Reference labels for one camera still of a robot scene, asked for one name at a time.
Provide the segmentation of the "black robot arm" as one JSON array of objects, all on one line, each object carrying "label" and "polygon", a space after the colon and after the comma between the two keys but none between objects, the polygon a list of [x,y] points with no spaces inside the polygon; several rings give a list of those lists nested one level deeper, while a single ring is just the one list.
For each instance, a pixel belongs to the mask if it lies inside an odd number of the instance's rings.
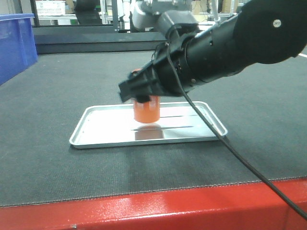
[{"label": "black robot arm", "polygon": [[132,13],[138,29],[153,27],[166,42],[151,61],[119,85],[123,102],[151,96],[181,96],[255,63],[296,57],[307,44],[304,0],[251,0],[234,16],[203,31],[189,0],[138,0]]}]

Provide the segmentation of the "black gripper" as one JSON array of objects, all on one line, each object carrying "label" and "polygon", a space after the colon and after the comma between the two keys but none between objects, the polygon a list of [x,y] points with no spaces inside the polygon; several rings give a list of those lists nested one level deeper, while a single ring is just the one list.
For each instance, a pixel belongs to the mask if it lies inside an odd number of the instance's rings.
[{"label": "black gripper", "polygon": [[133,71],[119,85],[122,102],[135,99],[150,101],[150,96],[180,97],[187,91],[187,63],[185,61],[151,61],[141,70]]}]

